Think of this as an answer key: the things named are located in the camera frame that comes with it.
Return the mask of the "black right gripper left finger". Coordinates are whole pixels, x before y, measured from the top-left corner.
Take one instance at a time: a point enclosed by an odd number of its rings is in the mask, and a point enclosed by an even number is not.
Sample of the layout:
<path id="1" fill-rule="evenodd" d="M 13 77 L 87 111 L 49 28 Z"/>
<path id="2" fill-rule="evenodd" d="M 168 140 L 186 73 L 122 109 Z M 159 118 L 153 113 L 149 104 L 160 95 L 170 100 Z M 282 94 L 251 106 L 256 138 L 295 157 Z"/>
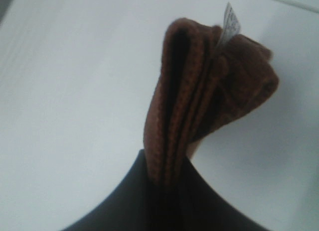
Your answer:
<path id="1" fill-rule="evenodd" d="M 140 150 L 119 185 L 89 213 L 65 231 L 158 231 L 154 217 L 155 191 L 147 175 L 144 150 Z"/>

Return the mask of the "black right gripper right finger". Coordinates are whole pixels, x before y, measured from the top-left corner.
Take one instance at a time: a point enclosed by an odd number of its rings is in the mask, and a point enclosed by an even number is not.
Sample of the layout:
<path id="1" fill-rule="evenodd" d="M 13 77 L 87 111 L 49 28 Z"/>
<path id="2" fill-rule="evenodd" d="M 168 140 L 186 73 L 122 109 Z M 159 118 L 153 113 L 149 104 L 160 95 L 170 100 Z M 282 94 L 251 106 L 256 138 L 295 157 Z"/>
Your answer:
<path id="1" fill-rule="evenodd" d="M 174 190 L 175 231 L 267 231 L 222 198 L 188 158 Z"/>

